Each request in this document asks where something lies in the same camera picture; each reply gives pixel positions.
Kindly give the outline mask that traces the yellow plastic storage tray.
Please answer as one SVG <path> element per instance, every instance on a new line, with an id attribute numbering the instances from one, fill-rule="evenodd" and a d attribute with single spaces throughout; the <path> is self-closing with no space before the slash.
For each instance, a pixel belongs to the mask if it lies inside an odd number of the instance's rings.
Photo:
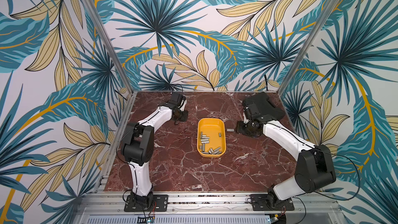
<path id="1" fill-rule="evenodd" d="M 218 145 L 221 144 L 221 154 L 218 155 L 203 155 L 199 152 L 199 136 L 200 133 L 204 134 L 216 139 L 218 141 Z M 202 118 L 198 123 L 198 136 L 197 136 L 197 149 L 199 154 L 205 158 L 219 158 L 221 157 L 227 150 L 226 143 L 226 130 L 224 122 L 218 118 Z"/>

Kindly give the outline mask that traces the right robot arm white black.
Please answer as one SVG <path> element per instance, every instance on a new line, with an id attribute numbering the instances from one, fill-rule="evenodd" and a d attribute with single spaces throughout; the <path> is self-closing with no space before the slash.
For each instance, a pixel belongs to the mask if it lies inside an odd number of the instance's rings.
<path id="1" fill-rule="evenodd" d="M 252 138 L 265 135 L 296 160 L 294 175 L 268 189 L 266 199 L 270 205 L 312 193 L 336 181 L 330 150 L 324 145 L 306 141 L 287 129 L 279 122 L 283 115 L 283 111 L 268 99 L 261 100 L 255 95 L 243 100 L 244 119 L 236 127 L 237 133 Z"/>

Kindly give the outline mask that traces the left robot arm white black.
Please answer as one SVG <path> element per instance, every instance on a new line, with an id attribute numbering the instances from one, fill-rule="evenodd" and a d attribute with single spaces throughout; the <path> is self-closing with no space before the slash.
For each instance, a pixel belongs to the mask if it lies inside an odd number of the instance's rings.
<path id="1" fill-rule="evenodd" d="M 121 154 L 128 164 L 133 181 L 130 199 L 133 205 L 149 209 L 153 204 L 153 185 L 149 177 L 149 161 L 154 151 L 154 134 L 168 121 L 185 122 L 187 100 L 173 92 L 167 102 L 162 102 L 148 117 L 129 123 L 121 140 Z"/>

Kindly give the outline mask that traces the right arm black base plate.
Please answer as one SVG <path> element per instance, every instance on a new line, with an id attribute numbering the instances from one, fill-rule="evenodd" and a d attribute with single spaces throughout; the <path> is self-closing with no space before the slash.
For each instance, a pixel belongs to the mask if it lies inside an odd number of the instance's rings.
<path id="1" fill-rule="evenodd" d="M 248 202 L 253 211 L 293 211 L 294 205 L 291 198 L 280 200 L 269 194 L 251 194 Z"/>

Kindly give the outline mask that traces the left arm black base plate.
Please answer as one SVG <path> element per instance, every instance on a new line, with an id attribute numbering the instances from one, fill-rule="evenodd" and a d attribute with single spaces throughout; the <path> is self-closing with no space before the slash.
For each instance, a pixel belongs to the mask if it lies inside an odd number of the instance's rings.
<path id="1" fill-rule="evenodd" d="M 153 195 L 150 193 L 148 196 L 138 196 L 130 194 L 126 198 L 124 206 L 125 212 L 166 212 L 168 205 L 168 195 Z"/>

